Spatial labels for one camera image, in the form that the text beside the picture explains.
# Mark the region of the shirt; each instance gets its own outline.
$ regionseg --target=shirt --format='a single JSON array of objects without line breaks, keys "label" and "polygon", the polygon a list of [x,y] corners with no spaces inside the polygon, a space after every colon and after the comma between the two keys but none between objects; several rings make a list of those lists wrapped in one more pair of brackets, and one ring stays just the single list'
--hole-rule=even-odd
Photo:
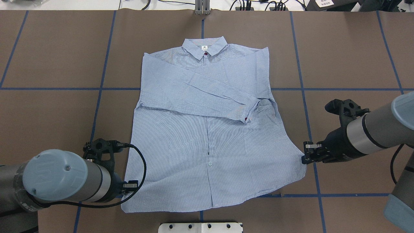
[{"label": "shirt", "polygon": [[[240,204],[304,177],[269,84],[268,48],[186,39],[144,54],[131,143],[147,161],[128,212],[190,212]],[[130,150],[125,180],[142,178]]]}]

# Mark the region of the folded sleeve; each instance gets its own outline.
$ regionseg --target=folded sleeve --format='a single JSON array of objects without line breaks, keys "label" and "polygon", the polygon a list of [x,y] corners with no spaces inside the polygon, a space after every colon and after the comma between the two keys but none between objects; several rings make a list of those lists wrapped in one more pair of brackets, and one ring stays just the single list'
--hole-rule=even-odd
[{"label": "folded sleeve", "polygon": [[248,122],[258,98],[149,54],[142,62],[139,106]]}]

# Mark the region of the brown mat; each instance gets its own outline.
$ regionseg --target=brown mat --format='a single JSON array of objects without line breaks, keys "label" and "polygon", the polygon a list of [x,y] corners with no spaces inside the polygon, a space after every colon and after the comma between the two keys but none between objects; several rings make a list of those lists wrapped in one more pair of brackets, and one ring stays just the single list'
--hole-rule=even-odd
[{"label": "brown mat", "polygon": [[[90,138],[130,141],[143,53],[201,36],[269,47],[272,93],[301,148],[339,126],[324,111],[328,101],[350,98],[373,110],[414,90],[413,20],[413,13],[385,12],[2,11],[0,163],[21,163],[50,148],[82,154]],[[139,214],[54,206],[39,212],[39,228],[155,233],[167,222],[237,221],[245,233],[402,232],[382,216],[393,188],[393,150],[309,165],[303,180],[237,206]],[[116,158],[122,176],[127,155]],[[408,156],[405,149],[397,158],[397,177]]]}]

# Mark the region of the white paper label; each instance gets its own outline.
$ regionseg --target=white paper label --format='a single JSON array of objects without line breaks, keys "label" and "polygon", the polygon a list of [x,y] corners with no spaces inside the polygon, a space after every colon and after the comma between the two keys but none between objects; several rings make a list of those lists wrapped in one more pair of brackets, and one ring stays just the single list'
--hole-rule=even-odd
[{"label": "white paper label", "polygon": [[315,0],[315,2],[319,7],[327,7],[334,4],[332,0]]}]

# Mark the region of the white bracket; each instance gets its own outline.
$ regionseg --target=white bracket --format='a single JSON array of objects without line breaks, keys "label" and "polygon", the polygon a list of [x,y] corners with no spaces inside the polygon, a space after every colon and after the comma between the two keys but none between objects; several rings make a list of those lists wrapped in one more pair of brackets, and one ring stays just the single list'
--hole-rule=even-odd
[{"label": "white bracket", "polygon": [[164,223],[158,233],[243,233],[243,223]]},{"label": "white bracket", "polygon": [[195,0],[196,15],[209,15],[210,14],[210,0]]}]

